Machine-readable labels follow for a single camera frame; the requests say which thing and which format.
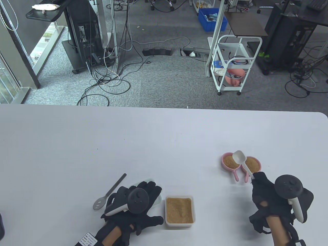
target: keyboard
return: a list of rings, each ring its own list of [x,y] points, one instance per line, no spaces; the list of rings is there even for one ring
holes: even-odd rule
[[[328,0],[312,0],[307,7],[315,11],[322,11],[328,3]]]

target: black glove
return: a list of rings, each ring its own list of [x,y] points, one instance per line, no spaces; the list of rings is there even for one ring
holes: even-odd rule
[[[129,189],[133,190],[135,188],[136,188],[135,186],[132,186]],[[121,229],[122,232],[121,241],[125,246],[129,245],[130,234],[132,232],[136,231],[136,234],[140,235],[143,229],[150,226],[162,225],[164,222],[162,216],[149,217],[147,215],[147,212],[152,207],[155,200],[161,193],[162,188],[156,186],[154,182],[146,183],[145,181],[141,182],[138,185],[138,188],[144,189],[149,196],[149,204],[148,207],[144,210],[144,212],[140,214],[133,214],[130,211],[126,211],[126,212],[121,211],[112,216],[105,216],[104,214],[101,216],[101,218],[104,218],[105,221],[112,222]],[[114,198],[115,198],[115,193],[108,198],[107,206],[112,203]]]
[[[288,204],[287,199],[277,194],[274,183],[269,181],[263,172],[254,173],[254,178],[252,199],[258,211],[249,217],[254,229],[259,233],[268,234],[263,227],[269,228],[266,217],[270,215],[279,216],[286,223],[293,224],[295,216],[291,213],[292,206]],[[268,203],[267,207],[260,205],[263,201]]]

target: white table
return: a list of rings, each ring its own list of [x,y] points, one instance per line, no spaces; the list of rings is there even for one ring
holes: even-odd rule
[[[154,178],[162,196],[191,194],[196,223],[133,235],[130,245],[272,246],[253,230],[252,186],[234,181],[219,159],[242,150],[274,181],[293,174],[314,193],[307,245],[325,242],[328,120],[321,113],[0,106],[0,213],[4,246],[70,246],[103,225],[92,205],[125,172],[128,187]],[[163,203],[150,215],[164,215]]]

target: brown sugar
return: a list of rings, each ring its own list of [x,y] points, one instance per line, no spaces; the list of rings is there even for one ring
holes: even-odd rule
[[[166,199],[167,222],[174,224],[193,223],[193,213],[190,198]]]
[[[249,170],[252,173],[257,173],[260,171],[260,165],[259,163],[252,157],[247,157],[246,159],[246,166],[249,168]]]
[[[231,169],[236,169],[239,165],[234,161],[231,155],[224,157],[223,163]]]

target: black desk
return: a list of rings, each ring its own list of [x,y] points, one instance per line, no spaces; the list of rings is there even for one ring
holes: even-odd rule
[[[54,22],[61,16],[61,14],[66,10],[67,6],[71,2],[72,0],[63,1],[58,9],[53,11],[46,11],[45,14],[43,14],[41,10],[32,9],[25,16],[28,19]],[[45,4],[45,3],[48,3],[48,1],[43,0],[40,4]]]
[[[267,33],[253,13],[225,12],[225,17],[235,36],[263,37]]]
[[[309,21],[317,25],[328,27],[328,5],[321,12],[317,12],[306,7],[310,1],[311,0],[304,0],[301,7],[297,7],[297,17],[300,20]]]

